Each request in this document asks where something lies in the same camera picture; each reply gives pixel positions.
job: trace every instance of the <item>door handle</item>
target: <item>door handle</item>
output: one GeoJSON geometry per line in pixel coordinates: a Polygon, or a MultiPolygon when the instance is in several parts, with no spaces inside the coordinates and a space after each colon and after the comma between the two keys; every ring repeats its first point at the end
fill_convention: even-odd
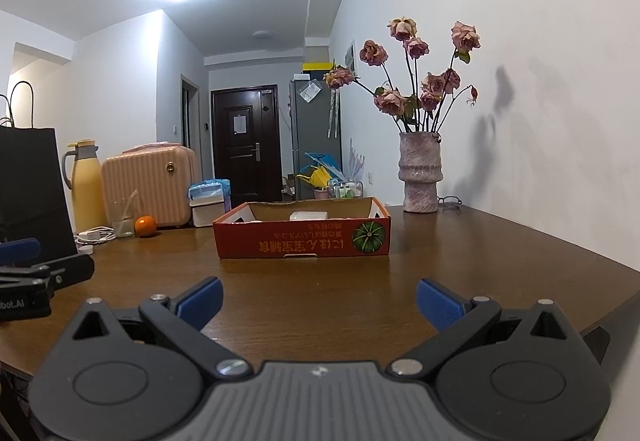
{"type": "Polygon", "coordinates": [[[251,151],[255,152],[255,162],[260,163],[260,143],[256,143],[255,148],[252,148],[251,151]]]}

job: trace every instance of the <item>paper notice on door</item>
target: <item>paper notice on door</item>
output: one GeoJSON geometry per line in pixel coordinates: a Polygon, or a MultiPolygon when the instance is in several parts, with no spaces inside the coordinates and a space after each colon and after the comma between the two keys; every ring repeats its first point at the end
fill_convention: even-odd
{"type": "Polygon", "coordinates": [[[246,116],[234,116],[234,134],[246,134],[246,116]]]}
{"type": "Polygon", "coordinates": [[[309,103],[318,95],[318,92],[320,92],[321,90],[322,87],[318,85],[318,81],[314,80],[313,82],[309,82],[308,87],[300,92],[300,96],[302,96],[302,99],[305,100],[306,103],[309,103]]]}

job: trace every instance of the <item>charging cable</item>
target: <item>charging cable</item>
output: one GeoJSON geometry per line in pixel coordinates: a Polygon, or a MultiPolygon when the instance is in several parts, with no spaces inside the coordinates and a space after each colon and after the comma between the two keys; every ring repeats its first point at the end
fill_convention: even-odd
{"type": "Polygon", "coordinates": [[[116,234],[113,231],[113,228],[108,228],[104,226],[100,226],[97,228],[92,228],[91,230],[81,231],[77,235],[74,235],[76,240],[76,244],[79,245],[95,245],[95,244],[104,244],[112,241],[116,238],[116,234]]]}

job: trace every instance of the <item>glass cup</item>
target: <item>glass cup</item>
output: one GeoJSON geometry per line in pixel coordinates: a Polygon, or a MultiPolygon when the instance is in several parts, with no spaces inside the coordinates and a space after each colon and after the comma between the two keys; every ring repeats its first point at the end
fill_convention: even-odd
{"type": "Polygon", "coordinates": [[[138,194],[128,199],[112,201],[108,208],[108,217],[113,233],[118,239],[131,237],[136,233],[136,220],[140,217],[140,198],[138,194]]]}

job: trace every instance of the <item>dark brown door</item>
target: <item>dark brown door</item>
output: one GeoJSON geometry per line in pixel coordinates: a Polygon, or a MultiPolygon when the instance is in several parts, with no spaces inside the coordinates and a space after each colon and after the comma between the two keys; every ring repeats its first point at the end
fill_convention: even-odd
{"type": "Polygon", "coordinates": [[[282,201],[278,92],[267,87],[214,90],[216,177],[231,181],[231,202],[282,201]]]}

